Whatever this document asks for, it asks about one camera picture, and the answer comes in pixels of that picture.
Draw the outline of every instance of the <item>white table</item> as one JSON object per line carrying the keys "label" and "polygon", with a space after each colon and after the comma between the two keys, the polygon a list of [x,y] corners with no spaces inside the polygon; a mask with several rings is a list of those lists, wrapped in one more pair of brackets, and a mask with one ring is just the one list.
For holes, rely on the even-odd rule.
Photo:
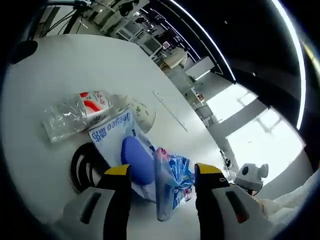
{"label": "white table", "polygon": [[[70,94],[108,90],[130,95],[156,110],[155,123],[147,134],[154,144],[193,163],[223,168],[219,148],[199,117],[137,45],[95,35],[56,35],[37,41],[36,52],[8,71],[3,85],[1,134],[12,179],[38,219],[55,220],[76,196],[69,177],[70,162],[89,137],[83,132],[51,144],[41,125],[43,110]],[[199,239],[195,197],[167,222],[157,221],[155,204],[135,201],[127,231],[129,240],[147,236]]]}

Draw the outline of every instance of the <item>bright window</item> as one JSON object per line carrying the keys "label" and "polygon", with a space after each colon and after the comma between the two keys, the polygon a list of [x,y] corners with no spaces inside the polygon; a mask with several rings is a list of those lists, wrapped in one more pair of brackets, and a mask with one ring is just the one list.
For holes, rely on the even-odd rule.
{"label": "bright window", "polygon": [[221,123],[257,98],[239,84],[233,84],[206,102],[216,120]]}
{"label": "bright window", "polygon": [[272,108],[226,139],[239,169],[245,163],[253,163],[257,167],[269,164],[269,174],[264,184],[281,174],[304,148],[304,142],[295,129]]}

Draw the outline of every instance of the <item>white tabletop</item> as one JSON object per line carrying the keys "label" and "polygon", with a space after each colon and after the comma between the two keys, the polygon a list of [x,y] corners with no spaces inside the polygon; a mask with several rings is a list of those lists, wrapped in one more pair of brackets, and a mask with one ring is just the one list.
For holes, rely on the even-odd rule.
{"label": "white tabletop", "polygon": [[[1,136],[12,179],[31,212],[53,221],[76,196],[69,167],[88,135],[51,144],[41,125],[46,107],[74,93],[108,90],[130,95],[156,111],[147,136],[157,146],[223,168],[219,148],[176,87],[135,44],[95,35],[41,38],[36,52],[12,65],[3,85]],[[184,125],[173,117],[163,103]],[[133,203],[128,239],[199,239],[195,197],[167,222],[156,219],[153,203]]]}

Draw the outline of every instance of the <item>white bottle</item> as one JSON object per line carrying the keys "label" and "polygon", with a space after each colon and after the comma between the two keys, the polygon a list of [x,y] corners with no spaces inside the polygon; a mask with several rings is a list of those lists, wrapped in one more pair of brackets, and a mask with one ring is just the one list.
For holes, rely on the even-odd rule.
{"label": "white bottle", "polygon": [[51,142],[68,138],[117,113],[118,98],[107,91],[75,94],[45,110],[43,125]]}

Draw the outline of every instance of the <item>bottle label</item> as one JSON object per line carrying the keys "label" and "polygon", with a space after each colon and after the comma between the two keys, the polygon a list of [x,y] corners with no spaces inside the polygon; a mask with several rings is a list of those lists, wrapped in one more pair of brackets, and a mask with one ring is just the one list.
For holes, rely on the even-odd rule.
{"label": "bottle label", "polygon": [[79,95],[85,107],[88,126],[92,126],[106,118],[111,104],[106,99],[103,91],[82,92]]}

